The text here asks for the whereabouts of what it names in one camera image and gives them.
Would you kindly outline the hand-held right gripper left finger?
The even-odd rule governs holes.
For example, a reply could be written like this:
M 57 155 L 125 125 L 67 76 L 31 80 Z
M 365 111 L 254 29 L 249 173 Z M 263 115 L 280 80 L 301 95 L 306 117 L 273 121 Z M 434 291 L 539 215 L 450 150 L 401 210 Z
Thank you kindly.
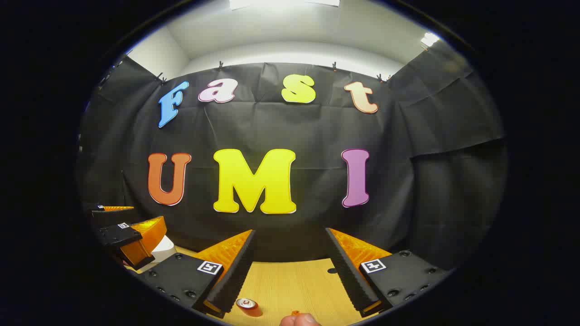
M 256 231 L 247 230 L 196 253 L 176 253 L 136 274 L 152 291 L 187 310 L 223 318 L 252 266 Z

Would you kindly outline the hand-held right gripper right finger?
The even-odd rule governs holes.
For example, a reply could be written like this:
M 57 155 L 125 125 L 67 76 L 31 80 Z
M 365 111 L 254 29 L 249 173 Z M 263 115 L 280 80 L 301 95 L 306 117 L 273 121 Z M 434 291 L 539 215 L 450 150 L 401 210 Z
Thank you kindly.
M 430 264 L 410 250 L 390 253 L 326 228 L 328 256 L 362 317 L 403 305 L 439 284 L 449 270 Z

